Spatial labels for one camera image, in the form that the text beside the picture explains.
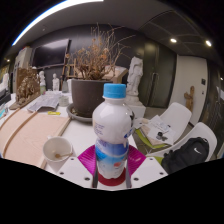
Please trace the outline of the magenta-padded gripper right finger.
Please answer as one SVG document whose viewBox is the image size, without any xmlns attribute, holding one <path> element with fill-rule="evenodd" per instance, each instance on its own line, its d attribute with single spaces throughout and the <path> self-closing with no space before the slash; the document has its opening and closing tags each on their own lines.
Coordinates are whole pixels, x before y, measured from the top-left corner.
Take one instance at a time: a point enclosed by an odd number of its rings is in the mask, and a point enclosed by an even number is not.
<svg viewBox="0 0 224 224">
<path fill-rule="evenodd" d="M 167 176 L 167 172 L 154 157 L 146 157 L 129 146 L 128 176 L 131 187 L 143 187 Z"/>
</svg>

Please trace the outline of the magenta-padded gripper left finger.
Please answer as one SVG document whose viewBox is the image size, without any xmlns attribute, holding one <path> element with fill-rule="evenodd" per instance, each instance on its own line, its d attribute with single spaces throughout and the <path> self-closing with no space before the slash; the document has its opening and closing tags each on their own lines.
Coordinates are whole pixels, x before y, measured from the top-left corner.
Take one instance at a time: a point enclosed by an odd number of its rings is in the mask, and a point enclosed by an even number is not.
<svg viewBox="0 0 224 224">
<path fill-rule="evenodd" d="M 84 188 L 96 188 L 98 182 L 95 146 L 92 145 L 78 157 L 71 156 L 57 175 Z"/>
</svg>

